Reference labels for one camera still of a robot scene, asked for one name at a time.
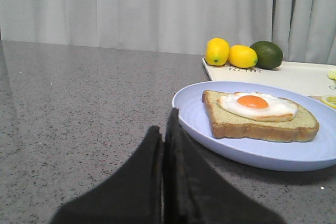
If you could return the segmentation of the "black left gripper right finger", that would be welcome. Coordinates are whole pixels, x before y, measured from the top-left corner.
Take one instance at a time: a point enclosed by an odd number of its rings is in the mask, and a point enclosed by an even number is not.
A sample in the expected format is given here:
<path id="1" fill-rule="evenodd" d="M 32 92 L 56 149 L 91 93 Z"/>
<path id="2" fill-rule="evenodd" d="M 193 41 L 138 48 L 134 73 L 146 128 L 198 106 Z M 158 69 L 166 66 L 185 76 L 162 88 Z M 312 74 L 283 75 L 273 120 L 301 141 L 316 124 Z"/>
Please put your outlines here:
<path id="1" fill-rule="evenodd" d="M 173 108 L 163 161 L 164 223 L 284 223 L 216 173 L 178 120 Z"/>

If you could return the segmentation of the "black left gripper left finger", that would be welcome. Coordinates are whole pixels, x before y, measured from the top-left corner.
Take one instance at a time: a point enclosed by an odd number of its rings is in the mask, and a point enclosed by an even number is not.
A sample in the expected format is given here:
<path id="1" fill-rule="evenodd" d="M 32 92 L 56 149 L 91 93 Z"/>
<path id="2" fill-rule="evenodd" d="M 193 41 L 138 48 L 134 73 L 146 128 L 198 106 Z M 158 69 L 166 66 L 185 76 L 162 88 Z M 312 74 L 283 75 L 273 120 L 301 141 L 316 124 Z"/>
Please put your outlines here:
<path id="1" fill-rule="evenodd" d="M 51 223 L 161 223 L 163 139 L 151 126 L 132 156 L 107 180 L 64 204 Z"/>

